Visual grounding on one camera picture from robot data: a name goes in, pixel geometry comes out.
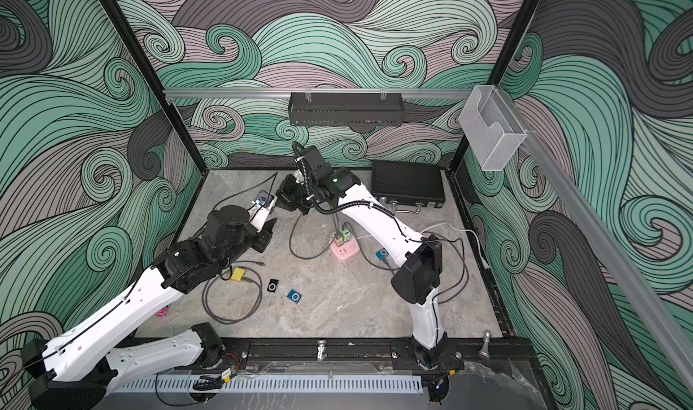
red wire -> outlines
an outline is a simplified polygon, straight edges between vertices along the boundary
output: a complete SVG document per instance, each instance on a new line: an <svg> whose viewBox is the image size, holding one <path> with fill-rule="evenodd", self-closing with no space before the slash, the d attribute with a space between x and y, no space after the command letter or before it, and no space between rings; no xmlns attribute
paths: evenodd
<svg viewBox="0 0 693 410"><path fill-rule="evenodd" d="M233 353L227 353L226 355L227 355L227 356L233 357L234 360L236 361L236 367L237 367L237 368L240 368L240 363L238 363L238 359L236 358L236 356L234 356Z"/></svg>

white cable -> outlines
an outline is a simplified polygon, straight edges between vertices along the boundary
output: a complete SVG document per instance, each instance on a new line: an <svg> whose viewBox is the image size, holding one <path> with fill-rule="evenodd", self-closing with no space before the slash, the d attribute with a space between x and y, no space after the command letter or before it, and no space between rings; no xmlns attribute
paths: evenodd
<svg viewBox="0 0 693 410"><path fill-rule="evenodd" d="M438 223L438 224L433 224L433 225L429 226L428 228L424 228L421 232L427 232L428 230L431 230L431 229L433 229L433 228L435 228L435 227L437 227L437 226L442 226L442 225L447 225L447 226L449 226L450 228L452 228L452 229L455 230L455 231L460 231L460 232L471 232L471 233L474 235L474 237L476 237L476 240L477 240L477 249L479 249L479 256L481 256L481 242L479 241L479 235L478 235L476 232L474 232L473 230L468 230L468 229L466 229L466 228L464 228L464 229L462 229L462 228L455 228L455 227L452 226L449 222L440 222L440 223ZM481 257L481 263L484 265L484 268L486 268L486 269L489 269L489 268L490 268L490 266L486 263L486 260L484 259L484 257Z"/></svg>

metal knob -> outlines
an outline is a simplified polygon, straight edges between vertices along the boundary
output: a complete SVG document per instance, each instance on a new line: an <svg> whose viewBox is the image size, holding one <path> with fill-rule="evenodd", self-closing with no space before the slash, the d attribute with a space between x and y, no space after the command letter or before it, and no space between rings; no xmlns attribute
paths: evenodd
<svg viewBox="0 0 693 410"><path fill-rule="evenodd" d="M484 345L481 346L481 350L477 354L479 354L479 357L482 359L489 359L491 355L489 354L489 342L491 340L491 331L490 330L485 330L484 331Z"/></svg>
<svg viewBox="0 0 693 410"><path fill-rule="evenodd" d="M327 340L318 339L317 340L317 360L322 362L327 357Z"/></svg>

pink object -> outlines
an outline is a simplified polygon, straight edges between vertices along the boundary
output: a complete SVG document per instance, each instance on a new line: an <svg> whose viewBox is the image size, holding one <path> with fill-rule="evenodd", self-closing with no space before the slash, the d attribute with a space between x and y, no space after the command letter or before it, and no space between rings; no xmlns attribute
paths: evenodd
<svg viewBox="0 0 693 410"><path fill-rule="evenodd" d="M169 311L169 306L166 305L166 306L164 306L163 308L161 308L160 310L158 310L157 313L154 314L154 315L157 316L157 317L165 317L165 316L166 316L166 313L167 313L168 311Z"/></svg>
<svg viewBox="0 0 693 410"><path fill-rule="evenodd" d="M350 241L342 244L342 246L337 246L332 242L330 249L332 250L332 255L335 256L338 262L347 262L354 259L361 251L361 248L358 247L356 237L352 237Z"/></svg>

enclosure wall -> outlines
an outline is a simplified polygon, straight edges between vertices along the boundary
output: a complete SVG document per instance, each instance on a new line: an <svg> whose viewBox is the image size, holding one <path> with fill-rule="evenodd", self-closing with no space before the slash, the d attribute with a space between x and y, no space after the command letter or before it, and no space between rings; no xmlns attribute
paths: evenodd
<svg viewBox="0 0 693 410"><path fill-rule="evenodd" d="M164 86L470 88L485 84L523 0L117 0ZM210 167L447 166L464 102L411 100L403 127L292 127L286 99L178 100Z"/></svg>
<svg viewBox="0 0 693 410"><path fill-rule="evenodd" d="M611 235L693 332L693 0L541 0L502 80ZM690 409L643 321L521 148L457 173L513 326L574 409Z"/></svg>
<svg viewBox="0 0 693 410"><path fill-rule="evenodd" d="M0 0L1 406L53 338L167 248L198 182L98 0Z"/></svg>

